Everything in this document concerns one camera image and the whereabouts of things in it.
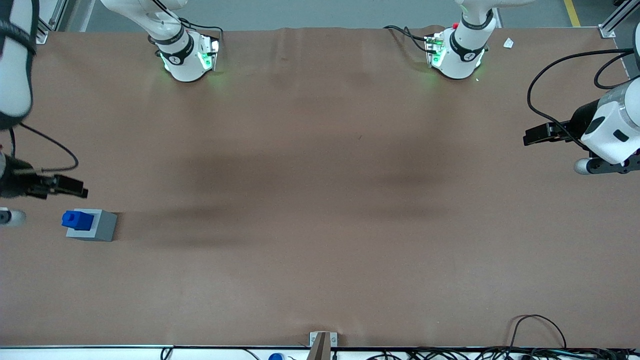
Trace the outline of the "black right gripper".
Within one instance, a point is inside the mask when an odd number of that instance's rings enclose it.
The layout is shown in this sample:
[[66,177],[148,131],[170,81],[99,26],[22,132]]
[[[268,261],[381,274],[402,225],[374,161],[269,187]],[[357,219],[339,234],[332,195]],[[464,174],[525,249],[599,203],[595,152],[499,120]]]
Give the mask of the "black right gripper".
[[11,199],[20,196],[47,199],[50,195],[69,195],[87,199],[89,189],[77,178],[61,174],[36,174],[34,167],[26,161],[1,155],[0,196]]

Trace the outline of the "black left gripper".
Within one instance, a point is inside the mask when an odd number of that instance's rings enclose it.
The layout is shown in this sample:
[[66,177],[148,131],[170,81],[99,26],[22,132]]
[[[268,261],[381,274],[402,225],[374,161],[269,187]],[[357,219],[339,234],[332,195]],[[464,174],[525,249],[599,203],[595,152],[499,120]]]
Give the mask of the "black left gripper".
[[527,129],[523,135],[523,145],[530,146],[542,142],[580,142],[581,148],[588,147],[581,140],[588,126],[598,110],[599,100],[596,99],[576,109],[569,121],[551,121]]

